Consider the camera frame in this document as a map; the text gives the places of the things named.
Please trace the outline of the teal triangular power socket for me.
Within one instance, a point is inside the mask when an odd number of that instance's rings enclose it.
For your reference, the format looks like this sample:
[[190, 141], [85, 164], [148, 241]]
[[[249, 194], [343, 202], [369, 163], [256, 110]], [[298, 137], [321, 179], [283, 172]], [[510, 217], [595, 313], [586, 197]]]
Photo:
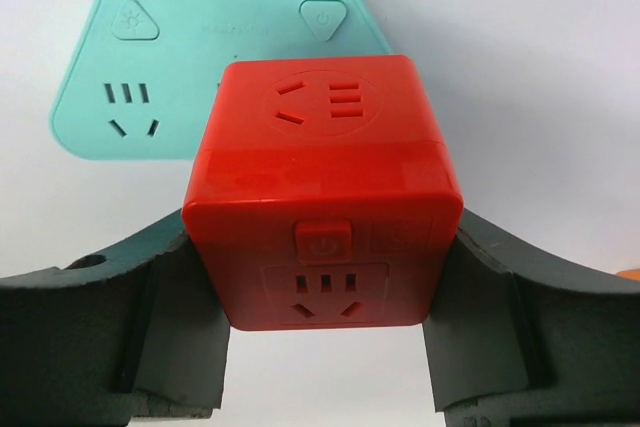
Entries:
[[85, 159], [190, 159], [228, 64], [389, 51], [364, 0], [94, 0], [50, 128]]

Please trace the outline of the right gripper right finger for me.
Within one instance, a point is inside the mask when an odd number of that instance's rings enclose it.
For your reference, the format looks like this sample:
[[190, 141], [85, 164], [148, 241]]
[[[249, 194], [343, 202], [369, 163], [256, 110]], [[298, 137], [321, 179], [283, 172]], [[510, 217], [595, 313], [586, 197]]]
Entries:
[[466, 212], [423, 325], [449, 426], [635, 426], [639, 285]]

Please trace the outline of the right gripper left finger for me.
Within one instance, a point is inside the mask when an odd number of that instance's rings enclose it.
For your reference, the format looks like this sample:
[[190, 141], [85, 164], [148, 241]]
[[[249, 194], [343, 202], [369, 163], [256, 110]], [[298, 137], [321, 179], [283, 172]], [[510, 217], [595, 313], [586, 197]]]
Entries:
[[1, 422], [207, 419], [230, 325], [178, 213], [71, 265], [1, 282]]

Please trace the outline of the red cube plug adapter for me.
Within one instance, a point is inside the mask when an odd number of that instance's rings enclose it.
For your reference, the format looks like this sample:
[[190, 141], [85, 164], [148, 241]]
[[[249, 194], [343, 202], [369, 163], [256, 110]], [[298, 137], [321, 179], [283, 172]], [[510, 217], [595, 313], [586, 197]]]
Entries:
[[464, 201], [414, 61], [239, 61], [182, 217], [242, 331], [412, 326]]

